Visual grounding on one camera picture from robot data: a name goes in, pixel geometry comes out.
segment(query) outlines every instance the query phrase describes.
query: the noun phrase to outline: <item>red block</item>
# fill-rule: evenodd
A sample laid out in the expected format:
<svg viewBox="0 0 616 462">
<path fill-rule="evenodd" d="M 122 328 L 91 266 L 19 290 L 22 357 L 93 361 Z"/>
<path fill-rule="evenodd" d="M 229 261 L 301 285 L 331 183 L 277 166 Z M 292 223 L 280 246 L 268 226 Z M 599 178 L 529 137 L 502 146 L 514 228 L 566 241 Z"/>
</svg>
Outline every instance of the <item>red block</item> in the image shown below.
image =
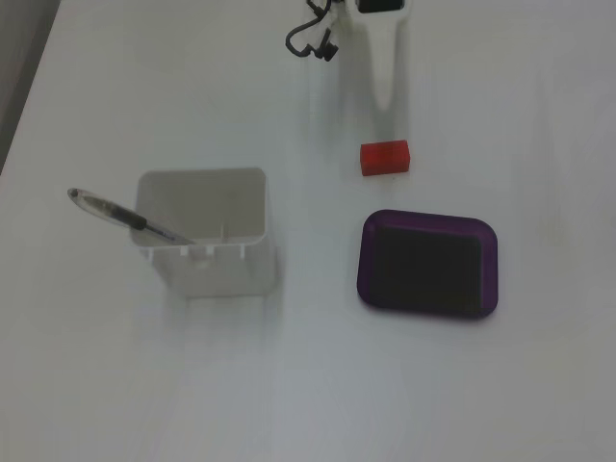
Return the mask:
<svg viewBox="0 0 616 462">
<path fill-rule="evenodd" d="M 362 144 L 360 159 L 364 176 L 387 175 L 408 171 L 411 153 L 406 141 L 375 142 Z"/>
</svg>

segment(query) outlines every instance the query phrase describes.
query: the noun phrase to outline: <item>pen holder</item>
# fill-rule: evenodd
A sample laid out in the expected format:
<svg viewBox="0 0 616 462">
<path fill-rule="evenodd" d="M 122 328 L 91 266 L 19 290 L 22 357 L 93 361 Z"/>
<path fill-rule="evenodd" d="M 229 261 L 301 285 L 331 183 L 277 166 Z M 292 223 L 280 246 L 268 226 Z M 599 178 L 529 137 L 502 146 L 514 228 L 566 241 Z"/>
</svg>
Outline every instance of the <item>pen holder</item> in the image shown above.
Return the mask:
<svg viewBox="0 0 616 462">
<path fill-rule="evenodd" d="M 148 172 L 136 211 L 197 243 L 168 245 L 131 230 L 133 244 L 177 294 L 265 295 L 273 288 L 275 250 L 261 169 Z"/>
</svg>

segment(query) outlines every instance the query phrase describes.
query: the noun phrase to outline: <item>purple tray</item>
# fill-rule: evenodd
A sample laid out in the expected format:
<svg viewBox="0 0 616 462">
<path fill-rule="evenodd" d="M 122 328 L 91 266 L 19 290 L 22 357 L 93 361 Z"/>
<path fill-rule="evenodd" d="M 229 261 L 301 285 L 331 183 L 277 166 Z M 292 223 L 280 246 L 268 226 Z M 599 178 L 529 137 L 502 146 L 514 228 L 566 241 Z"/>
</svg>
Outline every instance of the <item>purple tray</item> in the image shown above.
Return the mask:
<svg viewBox="0 0 616 462">
<path fill-rule="evenodd" d="M 357 292 L 383 310 L 484 318 L 499 302 L 496 233 L 474 218 L 376 212 L 364 224 Z"/>
</svg>

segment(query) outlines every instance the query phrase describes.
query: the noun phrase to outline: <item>white tabletop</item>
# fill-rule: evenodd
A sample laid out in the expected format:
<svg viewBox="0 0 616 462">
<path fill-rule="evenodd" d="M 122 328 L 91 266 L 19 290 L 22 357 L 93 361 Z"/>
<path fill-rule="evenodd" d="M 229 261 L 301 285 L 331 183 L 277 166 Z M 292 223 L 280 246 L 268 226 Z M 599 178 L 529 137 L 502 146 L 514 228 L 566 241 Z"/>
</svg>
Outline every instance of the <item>white tabletop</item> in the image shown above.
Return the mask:
<svg viewBox="0 0 616 462">
<path fill-rule="evenodd" d="M 0 176 L 0 460 L 604 462 L 616 454 L 616 2 L 415 0 L 396 105 L 300 0 L 64 0 Z M 409 174 L 363 178 L 363 142 Z M 185 303 L 127 233 L 150 169 L 261 167 L 270 297 Z M 481 218 L 500 305 L 388 316 L 355 290 L 391 208 Z"/>
</svg>

